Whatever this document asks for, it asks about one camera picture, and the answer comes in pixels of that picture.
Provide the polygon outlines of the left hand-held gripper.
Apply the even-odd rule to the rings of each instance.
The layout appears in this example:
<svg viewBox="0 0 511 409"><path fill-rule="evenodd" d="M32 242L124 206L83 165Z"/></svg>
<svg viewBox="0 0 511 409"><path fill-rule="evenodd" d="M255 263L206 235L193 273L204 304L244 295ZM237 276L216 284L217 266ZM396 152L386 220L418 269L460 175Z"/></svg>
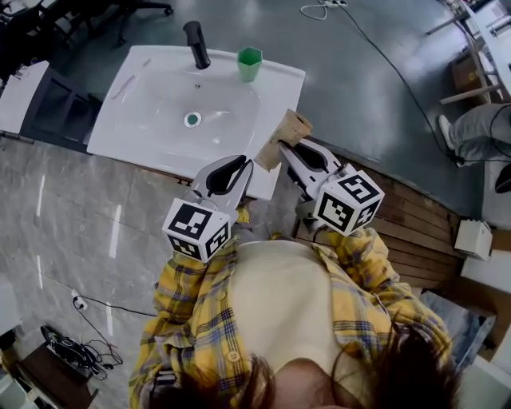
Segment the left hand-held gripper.
<svg viewBox="0 0 511 409"><path fill-rule="evenodd" d="M207 263L232 238L253 168L252 160L235 155L197 173L185 195L173 200L162 226L174 252Z"/></svg>

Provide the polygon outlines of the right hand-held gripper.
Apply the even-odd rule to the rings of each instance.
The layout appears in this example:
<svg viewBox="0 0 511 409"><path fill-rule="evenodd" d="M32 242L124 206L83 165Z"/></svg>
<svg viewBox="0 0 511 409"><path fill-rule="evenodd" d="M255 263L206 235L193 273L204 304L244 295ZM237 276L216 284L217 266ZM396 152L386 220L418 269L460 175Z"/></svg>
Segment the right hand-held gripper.
<svg viewBox="0 0 511 409"><path fill-rule="evenodd" d="M330 150L308 139L278 146L287 175L305 197L295 211L311 232L327 226L349 236L373 220L385 193L364 171L342 166Z"/></svg>

